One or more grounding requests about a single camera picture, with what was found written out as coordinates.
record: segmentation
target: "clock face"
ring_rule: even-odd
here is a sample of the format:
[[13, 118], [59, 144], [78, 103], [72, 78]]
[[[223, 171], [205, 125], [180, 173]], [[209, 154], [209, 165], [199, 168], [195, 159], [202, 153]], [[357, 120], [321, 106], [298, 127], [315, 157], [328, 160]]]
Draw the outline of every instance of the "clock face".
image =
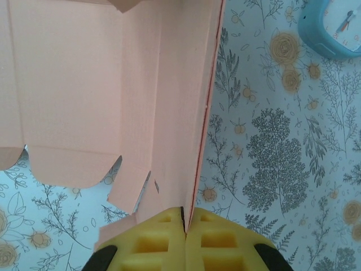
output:
[[323, 25], [335, 41], [357, 51], [361, 46], [361, 0], [329, 0]]

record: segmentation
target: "blue clock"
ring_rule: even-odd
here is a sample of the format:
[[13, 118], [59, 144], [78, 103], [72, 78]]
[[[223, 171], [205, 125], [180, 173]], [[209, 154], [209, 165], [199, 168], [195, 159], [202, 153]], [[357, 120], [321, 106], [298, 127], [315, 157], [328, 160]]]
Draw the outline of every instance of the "blue clock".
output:
[[361, 0], [309, 0], [298, 21], [305, 44], [321, 56], [361, 56]]

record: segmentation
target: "floral wallpaper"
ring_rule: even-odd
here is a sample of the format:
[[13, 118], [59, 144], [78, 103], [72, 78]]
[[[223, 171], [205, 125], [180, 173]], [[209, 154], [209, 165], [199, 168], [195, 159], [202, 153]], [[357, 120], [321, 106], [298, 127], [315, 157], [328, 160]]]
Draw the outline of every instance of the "floral wallpaper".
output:
[[[272, 240], [295, 271], [360, 270], [361, 60], [297, 34], [307, 0], [228, 0], [197, 205]], [[42, 185], [27, 153], [0, 172], [0, 270], [80, 271], [115, 165], [90, 189]]]

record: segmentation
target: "cardboard flap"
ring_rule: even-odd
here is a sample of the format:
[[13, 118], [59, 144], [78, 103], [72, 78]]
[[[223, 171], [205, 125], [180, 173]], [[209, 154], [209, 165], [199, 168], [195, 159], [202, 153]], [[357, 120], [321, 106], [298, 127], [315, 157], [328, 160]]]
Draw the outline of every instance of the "cardboard flap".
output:
[[9, 3], [17, 84], [0, 99], [0, 146], [27, 144], [43, 183], [92, 186], [121, 154], [122, 14], [111, 5]]
[[121, 12], [126, 12], [132, 9], [141, 1], [143, 0], [109, 0], [109, 2], [113, 4]]
[[0, 171], [13, 166], [24, 148], [16, 93], [8, 2], [0, 2]]
[[161, 6], [146, 1], [127, 12], [123, 28], [121, 153], [123, 163], [109, 200], [132, 213], [149, 171], [153, 150], [154, 115], [161, 34]]
[[184, 206], [186, 229], [199, 179], [223, 5], [221, 0], [162, 2], [151, 170], [164, 209]]
[[70, 0], [76, 2], [86, 2], [86, 3], [94, 3], [94, 4], [112, 4], [122, 13], [131, 10], [137, 4], [141, 3], [141, 1], [146, 0]]

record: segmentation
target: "cardboard edge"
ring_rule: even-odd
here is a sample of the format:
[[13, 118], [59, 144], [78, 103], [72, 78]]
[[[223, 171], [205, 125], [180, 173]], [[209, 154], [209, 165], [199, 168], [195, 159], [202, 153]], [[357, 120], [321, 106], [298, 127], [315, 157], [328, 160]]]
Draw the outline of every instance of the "cardboard edge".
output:
[[11, 168], [18, 161], [24, 148], [4, 147], [0, 148], [0, 171]]
[[218, 54], [218, 50], [219, 50], [219, 43], [220, 43], [220, 37], [221, 37], [221, 32], [222, 32], [222, 24], [223, 24], [225, 6], [226, 6], [226, 0], [221, 0], [220, 6], [219, 6], [219, 12], [217, 12], [217, 14], [214, 15], [214, 16], [217, 16], [217, 33], [216, 33], [215, 41], [212, 41], [212, 42], [215, 42], [212, 45], [213, 46], [212, 48], [214, 48], [214, 52], [212, 54], [212, 66], [211, 66], [210, 77], [209, 77], [210, 80], [208, 80], [209, 81], [208, 96], [207, 96], [206, 105], [205, 105], [202, 135], [200, 138], [200, 148], [199, 148], [199, 157], [198, 157], [198, 161], [197, 161], [195, 185], [194, 185], [194, 188], [192, 191], [192, 198], [191, 198], [192, 203], [190, 206], [190, 210], [186, 211], [186, 213], [185, 213], [186, 216], [184, 218], [185, 219], [184, 230], [186, 232], [188, 231], [189, 225], [192, 221], [192, 216], [193, 216], [193, 212], [194, 212], [194, 208], [195, 208], [195, 202], [197, 199], [199, 179], [200, 179], [200, 174], [201, 174], [201, 169], [202, 169], [202, 164], [203, 164], [203, 154], [204, 154], [204, 148], [205, 148], [205, 143], [206, 143], [206, 135], [207, 135], [207, 130], [208, 130], [210, 108], [212, 105], [212, 96], [213, 96], [214, 80], [215, 80], [215, 68], [216, 68], [216, 63], [217, 63], [217, 54]]
[[141, 168], [123, 159], [108, 201], [119, 209], [132, 213], [149, 172], [150, 168]]
[[28, 146], [32, 174], [41, 183], [88, 188], [99, 183], [119, 156]]
[[104, 242], [109, 241], [126, 230], [131, 229], [135, 225], [137, 225], [137, 219], [135, 215], [131, 215], [126, 216], [117, 222], [101, 227], [99, 230], [98, 241], [94, 244], [94, 250], [97, 250]]
[[142, 223], [162, 211], [164, 211], [164, 206], [162, 205], [155, 179], [151, 173], [142, 199], [140, 200], [139, 208], [135, 213], [137, 223]]

